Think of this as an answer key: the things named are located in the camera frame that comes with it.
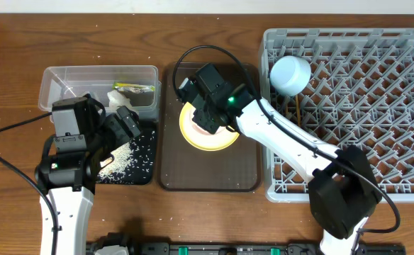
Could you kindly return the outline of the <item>yellow plate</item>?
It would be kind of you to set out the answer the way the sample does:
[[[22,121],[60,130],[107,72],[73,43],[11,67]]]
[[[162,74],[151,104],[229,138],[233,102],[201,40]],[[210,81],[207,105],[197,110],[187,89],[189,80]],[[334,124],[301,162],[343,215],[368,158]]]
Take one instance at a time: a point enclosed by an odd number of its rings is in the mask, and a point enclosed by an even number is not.
[[[179,115],[179,127],[185,140],[192,146],[203,151],[218,151],[229,147],[239,137],[237,132],[230,132],[226,128],[216,135],[202,135],[193,129],[192,113],[196,109],[186,103]]]

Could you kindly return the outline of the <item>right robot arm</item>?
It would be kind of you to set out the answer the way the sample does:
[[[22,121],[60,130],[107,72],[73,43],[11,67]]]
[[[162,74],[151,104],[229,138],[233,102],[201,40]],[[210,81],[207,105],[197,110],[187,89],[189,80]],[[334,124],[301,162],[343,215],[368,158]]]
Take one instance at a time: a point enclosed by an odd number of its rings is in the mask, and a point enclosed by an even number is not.
[[[382,200],[371,165],[358,147],[341,150],[318,140],[277,111],[251,80],[234,86],[200,76],[174,88],[179,101],[195,108],[193,121],[214,134],[234,131],[269,148],[308,184],[310,211],[323,228],[323,254],[352,254],[364,224]]]

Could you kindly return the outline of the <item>white tissue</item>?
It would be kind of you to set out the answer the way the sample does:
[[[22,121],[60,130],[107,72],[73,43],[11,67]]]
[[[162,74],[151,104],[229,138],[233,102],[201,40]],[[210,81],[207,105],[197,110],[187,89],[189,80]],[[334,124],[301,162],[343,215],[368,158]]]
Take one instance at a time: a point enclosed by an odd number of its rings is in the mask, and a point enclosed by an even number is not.
[[[121,94],[117,90],[113,90],[107,93],[109,103],[108,107],[111,110],[116,110],[120,108],[121,106],[125,106],[127,109],[131,110],[133,107],[130,104],[130,99],[125,97],[123,94]]]

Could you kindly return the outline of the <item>green yellow snack wrapper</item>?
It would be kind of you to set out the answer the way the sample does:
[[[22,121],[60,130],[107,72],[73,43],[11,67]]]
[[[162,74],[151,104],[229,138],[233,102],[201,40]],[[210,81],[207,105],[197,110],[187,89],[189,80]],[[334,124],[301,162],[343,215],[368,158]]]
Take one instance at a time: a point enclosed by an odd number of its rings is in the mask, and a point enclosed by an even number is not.
[[[155,91],[155,87],[153,85],[129,84],[121,82],[115,82],[112,88],[119,92],[127,92],[134,94],[143,94]]]

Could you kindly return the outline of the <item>wooden chopstick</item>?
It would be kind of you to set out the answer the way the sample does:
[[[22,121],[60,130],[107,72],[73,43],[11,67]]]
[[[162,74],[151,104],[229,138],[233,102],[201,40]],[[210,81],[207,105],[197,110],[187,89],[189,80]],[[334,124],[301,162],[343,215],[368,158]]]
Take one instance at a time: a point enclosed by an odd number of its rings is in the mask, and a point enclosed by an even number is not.
[[[296,102],[297,125],[299,127],[301,127],[301,111],[300,111],[300,104],[299,104],[298,95],[295,95],[294,98],[295,98],[295,102]]]
[[[285,105],[285,115],[284,116],[287,118],[287,116],[289,114],[289,102],[290,102],[290,98],[288,96],[286,96],[285,102],[286,102],[286,105]]]

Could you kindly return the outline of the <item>light blue bowl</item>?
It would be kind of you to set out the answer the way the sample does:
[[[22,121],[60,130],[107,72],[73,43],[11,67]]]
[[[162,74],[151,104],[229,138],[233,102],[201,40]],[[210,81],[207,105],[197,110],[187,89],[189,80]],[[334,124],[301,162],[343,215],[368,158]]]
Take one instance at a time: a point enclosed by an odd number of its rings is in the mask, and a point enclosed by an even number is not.
[[[283,96],[295,96],[307,86],[311,75],[309,62],[285,56],[277,60],[269,73],[270,84]]]

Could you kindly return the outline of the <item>pink bowl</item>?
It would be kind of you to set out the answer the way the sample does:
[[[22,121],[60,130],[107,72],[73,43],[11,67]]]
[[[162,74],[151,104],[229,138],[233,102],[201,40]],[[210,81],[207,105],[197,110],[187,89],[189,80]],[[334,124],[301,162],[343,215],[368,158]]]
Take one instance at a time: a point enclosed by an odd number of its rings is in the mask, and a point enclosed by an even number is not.
[[[191,121],[193,129],[202,135],[216,135],[225,129],[213,119],[207,110],[195,110],[192,113]]]

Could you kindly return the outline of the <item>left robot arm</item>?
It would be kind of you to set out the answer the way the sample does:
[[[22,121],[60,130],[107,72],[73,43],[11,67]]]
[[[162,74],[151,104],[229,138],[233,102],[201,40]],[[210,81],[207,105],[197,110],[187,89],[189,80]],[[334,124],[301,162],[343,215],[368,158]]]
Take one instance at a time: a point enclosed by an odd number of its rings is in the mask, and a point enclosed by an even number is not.
[[[103,117],[93,106],[55,106],[56,134],[35,170],[43,217],[41,254],[85,254],[101,162],[138,137],[138,115],[125,106]]]

